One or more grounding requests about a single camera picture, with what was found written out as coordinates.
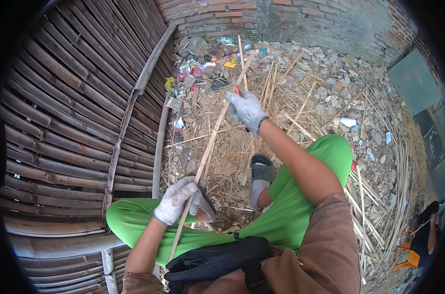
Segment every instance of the plastic bottle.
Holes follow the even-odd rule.
[[[217,39],[218,42],[220,43],[225,43],[225,44],[229,44],[229,43],[234,43],[234,38],[227,38],[227,37],[221,37]]]

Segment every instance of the dark clothing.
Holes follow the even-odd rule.
[[[435,201],[431,203],[424,212],[422,212],[417,221],[418,227],[421,224],[426,223],[431,214],[437,214],[440,209],[440,203]],[[436,227],[436,240],[440,238],[441,230]],[[412,240],[412,244],[410,244],[410,249],[415,251],[420,256],[419,268],[426,266],[430,260],[431,255],[428,254],[428,236],[430,235],[430,222],[424,225],[418,232],[415,233],[415,237]]]

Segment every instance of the dirt ground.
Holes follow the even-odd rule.
[[[231,54],[216,42],[208,43],[208,47],[210,56]],[[354,162],[345,193],[353,204],[358,249],[364,252],[360,256],[361,292],[401,293],[401,285],[414,272],[393,270],[407,256],[395,247],[409,241],[411,215],[415,207],[425,206],[426,157],[420,131],[409,107],[390,83],[386,68],[295,42],[259,41],[252,49],[244,54],[245,62],[254,54],[246,72],[247,89],[259,97],[278,127],[304,148],[326,134],[342,135],[350,143]],[[242,70],[240,57],[237,59],[235,53],[233,57],[233,68],[223,65],[225,60],[216,62],[195,73],[194,84],[183,86],[186,98],[179,113],[172,111],[167,127],[161,194],[198,170],[224,106],[224,95],[233,91]],[[185,77],[176,76],[182,81],[173,85],[175,89]],[[180,118],[184,128],[174,126]],[[269,156],[276,169],[280,166],[268,146],[246,133],[227,113],[202,176],[208,197],[218,207],[218,217],[212,224],[216,232],[233,232],[256,219],[257,213],[250,207],[249,161],[257,153]],[[208,229],[202,223],[195,228]]]

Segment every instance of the white work glove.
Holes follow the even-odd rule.
[[[183,212],[185,202],[193,194],[189,212],[191,215],[196,215],[203,195],[194,181],[195,176],[187,176],[170,186],[152,215],[167,226],[173,225]]]
[[[258,136],[261,122],[269,116],[263,111],[254,94],[244,90],[240,90],[240,94],[240,96],[231,92],[226,94],[227,101],[231,102],[229,111],[240,125],[245,125],[250,132]]]

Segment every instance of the white paper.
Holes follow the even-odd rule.
[[[180,118],[178,121],[174,121],[173,122],[173,126],[175,127],[175,129],[179,130],[179,129],[186,129],[185,124],[183,123],[183,120]]]
[[[350,119],[350,118],[341,118],[340,122],[348,127],[352,127],[352,126],[356,125],[356,120]]]

